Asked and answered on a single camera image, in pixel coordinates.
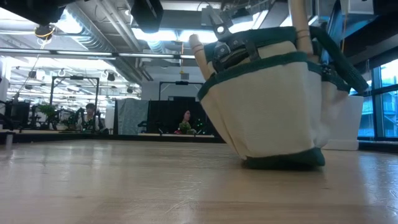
white bag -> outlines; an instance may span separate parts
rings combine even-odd
[[[297,51],[294,27],[248,30],[205,46],[213,74],[198,98],[250,168],[324,166],[320,148],[350,88],[368,87],[323,30],[310,31],[341,77]]]

strap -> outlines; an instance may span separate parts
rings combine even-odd
[[[359,94],[363,94],[369,85],[359,71],[348,62],[347,58],[341,53],[340,48],[330,38],[326,31],[319,27],[310,26],[310,33],[311,38],[316,38],[333,59],[337,74]]]

